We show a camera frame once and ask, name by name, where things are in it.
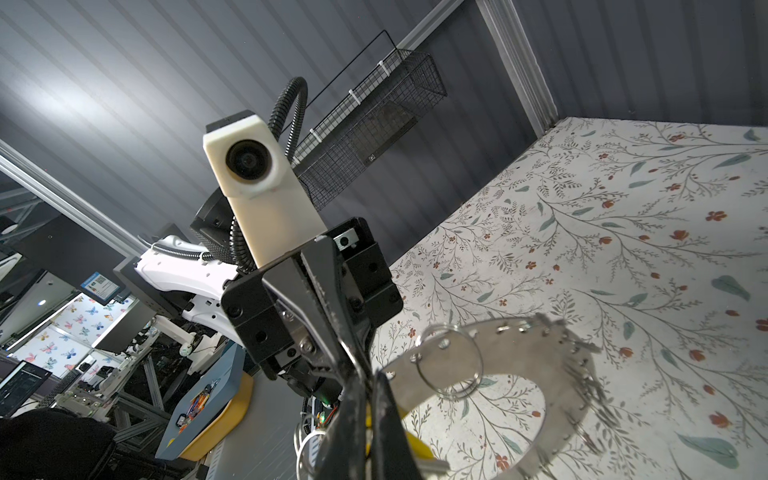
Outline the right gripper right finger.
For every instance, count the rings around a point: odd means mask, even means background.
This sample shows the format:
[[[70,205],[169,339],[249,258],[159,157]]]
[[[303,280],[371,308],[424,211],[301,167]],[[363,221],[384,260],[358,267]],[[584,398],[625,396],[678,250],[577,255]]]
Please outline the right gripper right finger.
[[[373,380],[372,478],[379,480],[422,480],[402,426],[394,396],[383,371]]]

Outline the grey beaded keyring coil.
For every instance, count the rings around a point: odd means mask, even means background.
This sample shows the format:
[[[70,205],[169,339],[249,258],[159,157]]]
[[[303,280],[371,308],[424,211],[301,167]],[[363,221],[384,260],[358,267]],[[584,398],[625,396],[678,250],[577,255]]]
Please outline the grey beaded keyring coil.
[[[554,479],[559,457],[584,463],[605,452],[592,421],[617,424],[596,354],[563,321],[507,317],[430,326],[377,372],[389,380],[405,432],[449,462],[442,479]],[[376,373],[363,380],[370,408]],[[299,478],[315,479],[335,418],[296,442]]]

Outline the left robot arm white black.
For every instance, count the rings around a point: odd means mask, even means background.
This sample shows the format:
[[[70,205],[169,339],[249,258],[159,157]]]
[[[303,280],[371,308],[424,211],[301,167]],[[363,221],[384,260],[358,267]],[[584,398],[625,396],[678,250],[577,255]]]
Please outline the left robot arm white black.
[[[271,379],[306,391],[368,368],[376,330],[402,297],[367,222],[321,219],[291,166],[308,87],[295,77],[268,119],[245,110],[209,124],[203,148],[218,181],[212,209],[230,256],[152,244],[138,275],[162,292],[209,300],[194,321],[240,344]]]

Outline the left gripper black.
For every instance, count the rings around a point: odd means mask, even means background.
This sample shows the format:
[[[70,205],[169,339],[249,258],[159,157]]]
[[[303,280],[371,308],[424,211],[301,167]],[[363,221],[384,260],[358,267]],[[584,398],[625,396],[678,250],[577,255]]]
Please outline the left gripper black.
[[[372,374],[372,338],[403,299],[367,222],[354,217],[229,283],[221,306],[270,376],[295,350],[313,374],[345,384]]]

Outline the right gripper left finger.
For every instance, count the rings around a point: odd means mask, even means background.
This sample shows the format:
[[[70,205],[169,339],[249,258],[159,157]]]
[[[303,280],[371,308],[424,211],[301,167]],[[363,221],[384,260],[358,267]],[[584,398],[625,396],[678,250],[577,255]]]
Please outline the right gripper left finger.
[[[365,478],[366,407],[365,382],[350,378],[321,445],[315,479]]]

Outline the yellow tag key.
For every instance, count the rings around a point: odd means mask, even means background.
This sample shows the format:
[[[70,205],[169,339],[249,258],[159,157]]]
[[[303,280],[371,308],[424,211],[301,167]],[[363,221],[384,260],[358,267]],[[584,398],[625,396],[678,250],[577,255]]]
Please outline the yellow tag key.
[[[372,460],[371,460],[371,448],[373,440],[373,427],[372,427],[372,415],[371,408],[366,409],[366,463],[365,463],[365,478],[371,480],[373,478],[372,473]],[[408,442],[411,455],[414,459],[416,467],[423,479],[442,479],[449,470],[450,464],[447,460],[437,458],[430,448],[418,437],[412,433],[406,431],[406,440]]]

